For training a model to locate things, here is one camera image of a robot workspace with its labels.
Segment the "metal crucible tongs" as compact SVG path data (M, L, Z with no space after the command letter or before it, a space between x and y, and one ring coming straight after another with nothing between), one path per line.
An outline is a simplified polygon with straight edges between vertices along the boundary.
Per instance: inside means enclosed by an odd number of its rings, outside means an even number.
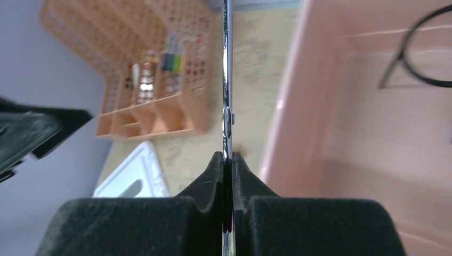
M232 71L233 71L233 1L222 1L222 38L223 38L223 107L222 107L222 145L223 145L223 254L233 255L231 241L233 237L232 202Z

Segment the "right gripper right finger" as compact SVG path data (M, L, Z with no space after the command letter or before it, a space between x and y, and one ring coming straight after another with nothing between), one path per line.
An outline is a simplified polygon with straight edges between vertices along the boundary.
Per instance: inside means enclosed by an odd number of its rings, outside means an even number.
M385 208L368 199L281 197L232 157L236 255L405 255Z

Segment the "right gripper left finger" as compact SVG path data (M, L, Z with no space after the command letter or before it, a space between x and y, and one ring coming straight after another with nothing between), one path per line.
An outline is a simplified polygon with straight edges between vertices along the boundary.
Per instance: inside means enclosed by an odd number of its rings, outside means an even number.
M221 255L223 156L174 197L80 198L53 216L37 255Z

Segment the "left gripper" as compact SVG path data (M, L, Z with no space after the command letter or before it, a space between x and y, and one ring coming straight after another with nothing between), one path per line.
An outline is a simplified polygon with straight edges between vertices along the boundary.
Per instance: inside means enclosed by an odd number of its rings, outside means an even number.
M1 97L1 182L23 158L41 159L93 119L83 109L23 105Z

